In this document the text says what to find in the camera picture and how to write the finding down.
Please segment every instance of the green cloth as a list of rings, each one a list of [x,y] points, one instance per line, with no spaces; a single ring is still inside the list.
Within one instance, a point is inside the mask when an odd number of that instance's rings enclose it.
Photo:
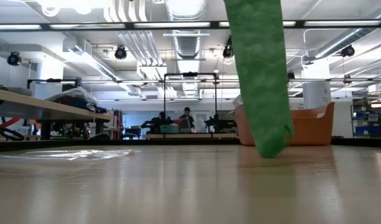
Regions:
[[[294,136],[280,0],[224,1],[246,118],[259,154],[275,157]]]

